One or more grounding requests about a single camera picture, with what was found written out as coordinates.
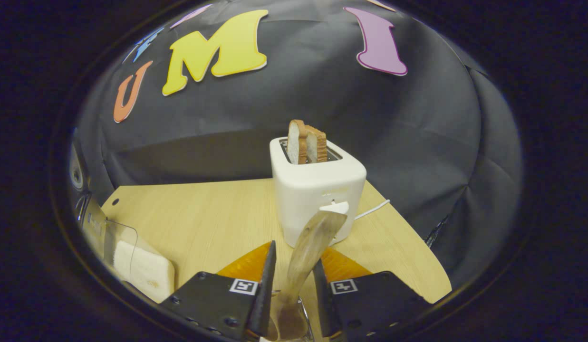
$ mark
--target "orange letter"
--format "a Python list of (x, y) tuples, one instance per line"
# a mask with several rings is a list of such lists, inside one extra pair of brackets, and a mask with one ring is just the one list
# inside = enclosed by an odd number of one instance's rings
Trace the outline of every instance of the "orange letter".
[(118, 94), (116, 95), (116, 102), (114, 102), (114, 123), (120, 123), (122, 120), (126, 119), (129, 114), (131, 114), (131, 110), (137, 100), (137, 94), (140, 90), (140, 85), (142, 84), (142, 78), (144, 78), (144, 74), (146, 73), (146, 69), (150, 67), (152, 61), (142, 65), (136, 72), (135, 72), (135, 82), (133, 82), (133, 89), (131, 89), (131, 95), (129, 95), (129, 100), (127, 104), (123, 104), (123, 100), (125, 99), (125, 90), (127, 90), (127, 85), (129, 85), (129, 81), (133, 78), (133, 75), (127, 77), (121, 84), (118, 86)]

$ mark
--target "wooden table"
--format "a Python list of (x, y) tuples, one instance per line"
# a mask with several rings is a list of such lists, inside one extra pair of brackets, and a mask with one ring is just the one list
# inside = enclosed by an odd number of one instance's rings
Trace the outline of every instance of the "wooden table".
[[(121, 186), (102, 210), (134, 227), (170, 259), (179, 288), (198, 271), (216, 273), (263, 243), (277, 243), (274, 290), (283, 286), (292, 247), (277, 221), (272, 179)], [(385, 201), (366, 181), (358, 212)], [(350, 236), (333, 247), (372, 272), (392, 271), (430, 303), (452, 290), (435, 255), (400, 214), (387, 204), (357, 219)], [(300, 292), (315, 339), (321, 340), (312, 275)]]

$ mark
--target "bread slice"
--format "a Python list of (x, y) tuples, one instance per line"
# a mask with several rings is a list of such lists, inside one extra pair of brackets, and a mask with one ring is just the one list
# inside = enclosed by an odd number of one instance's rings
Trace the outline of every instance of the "bread slice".
[(306, 125), (307, 156), (310, 162), (327, 162), (328, 147), (326, 134), (315, 127)]
[(307, 129), (302, 120), (289, 122), (288, 157), (292, 164), (307, 163)]

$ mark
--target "black fabric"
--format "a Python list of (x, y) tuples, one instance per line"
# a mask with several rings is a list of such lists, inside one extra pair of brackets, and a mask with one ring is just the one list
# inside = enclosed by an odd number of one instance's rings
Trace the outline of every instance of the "black fabric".
[[(344, 6), (394, 24), (407, 75), (356, 61), (363, 37)], [(196, 30), (209, 38), (255, 9), (269, 11), (258, 28), (264, 68), (224, 77), (208, 71), (198, 83), (183, 68), (185, 89), (162, 95), (174, 41)], [(121, 185), (268, 178), (269, 141), (303, 119), (358, 158), (422, 238), (452, 214), (434, 249), (453, 287), (496, 253), (520, 192), (515, 124), (498, 90), (468, 72), (441, 36), (365, 0), (215, 2), (169, 30), (187, 13), (166, 23), (135, 63), (135, 52), (122, 63), (133, 46), (124, 48), (89, 95), (79, 128), (100, 203)], [(118, 86), (149, 60), (135, 107), (115, 123)]]

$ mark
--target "spatula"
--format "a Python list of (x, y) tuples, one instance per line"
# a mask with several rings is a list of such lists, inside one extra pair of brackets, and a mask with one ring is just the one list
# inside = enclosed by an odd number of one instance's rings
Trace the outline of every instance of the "spatula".
[(286, 285), (270, 305), (267, 340), (294, 340), (307, 333), (307, 322), (298, 306), (298, 293), (346, 219), (344, 214), (320, 210), (302, 230), (289, 262)]

